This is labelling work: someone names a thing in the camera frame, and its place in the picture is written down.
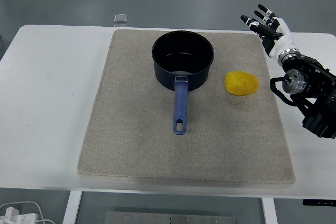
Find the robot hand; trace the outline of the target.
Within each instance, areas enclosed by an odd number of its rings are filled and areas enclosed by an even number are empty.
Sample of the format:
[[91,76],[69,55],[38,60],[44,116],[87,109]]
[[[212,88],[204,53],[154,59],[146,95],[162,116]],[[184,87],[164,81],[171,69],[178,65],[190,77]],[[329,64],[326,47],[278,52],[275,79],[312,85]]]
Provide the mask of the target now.
[[260,11],[256,10],[254,14],[259,20],[245,15],[241,15],[240,18],[259,36],[267,56],[278,58],[283,51],[295,48],[293,35],[285,21],[261,4],[258,8]]

